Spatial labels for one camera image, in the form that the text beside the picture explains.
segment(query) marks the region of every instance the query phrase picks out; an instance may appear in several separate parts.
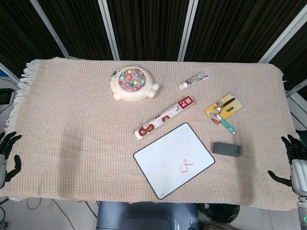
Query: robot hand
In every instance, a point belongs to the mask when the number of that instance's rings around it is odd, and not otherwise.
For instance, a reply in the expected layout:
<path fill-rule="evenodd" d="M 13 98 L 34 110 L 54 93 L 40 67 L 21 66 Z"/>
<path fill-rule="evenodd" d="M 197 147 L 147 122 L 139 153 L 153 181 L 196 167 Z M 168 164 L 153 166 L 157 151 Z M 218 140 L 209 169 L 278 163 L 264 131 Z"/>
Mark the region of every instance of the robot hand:
<path fill-rule="evenodd" d="M 0 140 L 4 137 L 5 133 L 0 134 Z M 20 172 L 21 170 L 21 160 L 18 155 L 14 156 L 15 169 L 7 173 L 6 166 L 7 160 L 9 158 L 10 152 L 12 150 L 13 144 L 19 140 L 22 135 L 15 136 L 16 132 L 9 133 L 0 143 L 0 188 L 3 188 L 5 182 L 11 181 L 11 179 Z"/>
<path fill-rule="evenodd" d="M 284 179 L 268 171 L 272 179 L 287 186 L 292 186 L 293 191 L 299 196 L 307 196 L 307 152 L 304 145 L 288 135 L 290 141 L 282 137 L 287 149 L 290 163 L 291 179 Z"/>

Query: eraser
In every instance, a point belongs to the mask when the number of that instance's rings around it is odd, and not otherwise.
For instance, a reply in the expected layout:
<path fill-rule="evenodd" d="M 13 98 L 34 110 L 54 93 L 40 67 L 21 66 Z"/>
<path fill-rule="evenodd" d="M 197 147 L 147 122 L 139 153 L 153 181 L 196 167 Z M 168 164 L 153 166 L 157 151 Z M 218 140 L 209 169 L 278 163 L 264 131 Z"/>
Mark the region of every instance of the eraser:
<path fill-rule="evenodd" d="M 213 144 L 213 153 L 238 157 L 240 156 L 240 146 L 215 142 Z"/>

